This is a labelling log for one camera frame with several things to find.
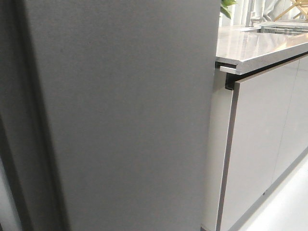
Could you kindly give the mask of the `grey fridge door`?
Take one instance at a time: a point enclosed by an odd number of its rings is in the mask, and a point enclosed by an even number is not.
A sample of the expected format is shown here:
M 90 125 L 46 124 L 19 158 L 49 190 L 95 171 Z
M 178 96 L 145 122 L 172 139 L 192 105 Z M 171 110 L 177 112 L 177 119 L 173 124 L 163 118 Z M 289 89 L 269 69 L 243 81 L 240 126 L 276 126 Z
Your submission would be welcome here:
M 0 158 L 21 231 L 204 227 L 217 0 L 3 0 Z

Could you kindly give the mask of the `grey kitchen cabinet door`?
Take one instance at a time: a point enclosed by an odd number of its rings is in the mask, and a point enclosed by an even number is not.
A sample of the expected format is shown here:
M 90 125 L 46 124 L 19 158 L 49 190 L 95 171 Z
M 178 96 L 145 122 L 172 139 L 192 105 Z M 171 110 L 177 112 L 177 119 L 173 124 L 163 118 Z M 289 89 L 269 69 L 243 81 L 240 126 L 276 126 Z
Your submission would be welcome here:
M 299 61 L 234 83 L 231 146 L 219 230 L 229 230 L 270 187 Z

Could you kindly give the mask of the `white cabinet side panel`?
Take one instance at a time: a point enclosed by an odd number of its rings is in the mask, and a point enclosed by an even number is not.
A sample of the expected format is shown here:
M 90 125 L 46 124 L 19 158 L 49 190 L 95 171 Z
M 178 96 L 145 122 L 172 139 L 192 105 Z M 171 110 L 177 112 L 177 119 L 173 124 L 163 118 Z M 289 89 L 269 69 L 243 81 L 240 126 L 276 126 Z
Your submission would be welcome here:
M 205 157 L 205 212 L 202 226 L 206 231 L 215 231 L 218 222 L 233 95 L 232 90 L 225 88 L 226 77 L 227 73 L 218 68 L 215 70 Z

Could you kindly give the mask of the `green plant leaves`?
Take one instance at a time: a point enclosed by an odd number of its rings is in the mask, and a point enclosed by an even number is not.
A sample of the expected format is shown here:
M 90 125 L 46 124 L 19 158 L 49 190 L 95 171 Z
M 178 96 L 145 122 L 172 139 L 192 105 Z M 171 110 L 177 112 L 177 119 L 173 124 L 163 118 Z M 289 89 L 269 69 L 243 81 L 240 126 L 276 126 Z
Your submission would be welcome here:
M 229 7 L 235 4 L 237 4 L 236 0 L 221 0 L 220 12 L 227 18 L 231 19 L 231 12 L 229 10 Z

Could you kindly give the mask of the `metal kitchen faucet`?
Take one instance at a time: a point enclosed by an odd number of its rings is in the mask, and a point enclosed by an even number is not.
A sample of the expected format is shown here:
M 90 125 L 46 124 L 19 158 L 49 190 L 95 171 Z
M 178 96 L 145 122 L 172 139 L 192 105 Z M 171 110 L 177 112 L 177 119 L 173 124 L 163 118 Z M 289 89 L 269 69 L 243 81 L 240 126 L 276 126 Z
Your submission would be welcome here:
M 252 27 L 254 23 L 260 23 L 261 19 L 260 17 L 255 16 L 255 0 L 249 0 L 248 1 L 248 10 L 247 10 L 247 15 L 246 15 L 246 27 Z

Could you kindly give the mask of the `stainless steel sink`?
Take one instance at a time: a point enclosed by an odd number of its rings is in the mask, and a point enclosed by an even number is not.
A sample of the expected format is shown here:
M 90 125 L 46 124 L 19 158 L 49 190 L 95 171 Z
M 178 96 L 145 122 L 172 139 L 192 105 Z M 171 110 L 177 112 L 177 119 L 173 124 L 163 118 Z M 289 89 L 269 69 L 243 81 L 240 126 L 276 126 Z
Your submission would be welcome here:
M 240 31 L 297 36 L 308 33 L 308 21 L 303 19 L 303 20 L 289 20 L 289 21 L 277 21 L 277 22 L 263 22 L 260 24 L 256 24 L 252 27 L 242 28 Z

